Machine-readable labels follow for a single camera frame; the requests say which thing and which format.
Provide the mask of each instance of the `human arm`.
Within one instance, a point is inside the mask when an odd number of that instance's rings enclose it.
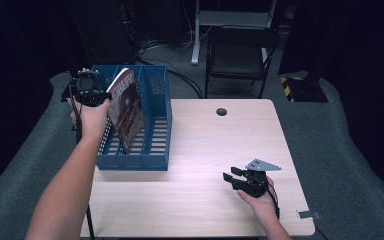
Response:
[[[98,107],[75,104],[82,121],[82,138],[42,193],[26,239],[78,239],[80,236],[110,101]]]
[[[273,180],[269,177],[267,177],[267,179],[270,185],[272,186],[269,191],[271,191],[271,193],[273,194]],[[238,190],[237,193],[239,197],[242,198],[242,200],[244,200],[251,206],[255,216],[258,218],[258,221],[263,226],[268,239],[291,239],[289,234],[286,232],[285,228],[283,228],[282,224],[279,222],[279,219],[276,215],[273,199],[267,192],[259,198],[254,198],[242,190]]]

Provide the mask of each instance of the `electrical cord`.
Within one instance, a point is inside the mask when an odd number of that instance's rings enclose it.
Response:
[[[80,106],[80,112],[77,110],[76,103],[74,102],[74,95],[73,91],[71,88],[71,84],[68,84],[68,89],[70,93],[70,102],[71,102],[71,107],[73,109],[74,115],[76,117],[75,122],[76,122],[76,137],[77,137],[77,142],[80,141],[82,138],[82,119],[80,118],[80,114],[83,108],[83,104]]]
[[[217,3],[217,8],[216,8],[216,11],[220,10],[220,0],[218,1]],[[213,28],[213,26],[210,26],[208,28],[208,30],[201,36],[199,37],[199,40],[203,39],[205,36],[207,36],[207,34],[211,31],[211,29]]]
[[[314,227],[316,228],[316,231],[326,240],[329,240],[329,238],[327,238],[326,235],[324,235],[324,233],[316,226],[314,225]]]
[[[139,58],[139,57],[138,57],[137,61],[140,62],[140,63],[143,63],[143,64],[145,64],[145,65],[152,65],[151,63],[149,63],[149,62],[147,62],[147,61],[145,61],[145,60],[143,60],[142,58]],[[170,69],[168,69],[167,71],[168,71],[169,73],[171,73],[171,74],[173,74],[173,75],[179,77],[179,78],[182,79],[183,81],[185,81],[185,82],[186,82],[186,83],[187,83],[187,84],[188,84],[188,85],[195,91],[195,93],[198,95],[198,98],[200,98],[200,99],[203,98],[201,88],[199,87],[199,85],[198,85],[196,82],[194,82],[192,79],[190,79],[190,78],[188,78],[188,77],[182,75],[182,74],[179,72],[179,70],[177,70],[177,69],[176,69],[172,64],[170,64],[169,62],[162,61],[162,60],[156,60],[156,61],[165,62],[165,63],[169,64],[170,66],[172,66],[177,72],[176,72],[176,71],[173,71],[173,70],[170,70]]]
[[[186,11],[186,6],[185,6],[185,1],[183,1],[183,0],[182,0],[182,6],[183,6],[183,12],[185,13],[185,16],[186,16],[186,21],[188,22],[188,25],[189,25],[190,39],[189,39],[189,43],[187,43],[185,47],[183,47],[183,48],[176,48],[178,50],[185,50],[186,48],[188,48],[194,42],[193,41],[193,34],[192,34],[192,25],[191,25],[191,22],[189,21],[189,18],[188,18],[188,14],[187,14],[187,11]]]
[[[273,193],[270,191],[270,189],[267,189],[267,193],[269,194],[269,196],[273,200],[276,215],[279,218],[280,217],[280,209],[279,209],[279,201],[277,198],[277,193],[276,193],[276,190],[274,189],[273,185],[271,185],[269,182],[268,182],[268,185],[273,190]]]

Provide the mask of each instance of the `black curtain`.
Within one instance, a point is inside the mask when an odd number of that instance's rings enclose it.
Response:
[[[78,39],[63,0],[0,0],[0,175],[47,108],[49,79],[88,66]]]
[[[384,181],[384,1],[300,1],[279,74],[297,71],[336,87],[351,138]]]

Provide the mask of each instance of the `blue plastic file organizer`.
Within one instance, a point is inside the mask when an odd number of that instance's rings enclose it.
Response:
[[[170,149],[172,112],[169,80],[165,66],[95,65],[97,78],[107,89],[115,76],[127,67],[138,79],[144,129],[134,140],[129,154],[123,154],[120,140],[108,121],[97,166],[100,170],[167,171]]]

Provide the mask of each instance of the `book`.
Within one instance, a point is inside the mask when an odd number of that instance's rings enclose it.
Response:
[[[134,72],[123,68],[107,92],[112,95],[108,117],[120,139],[123,153],[128,154],[136,135],[144,126],[139,87]]]

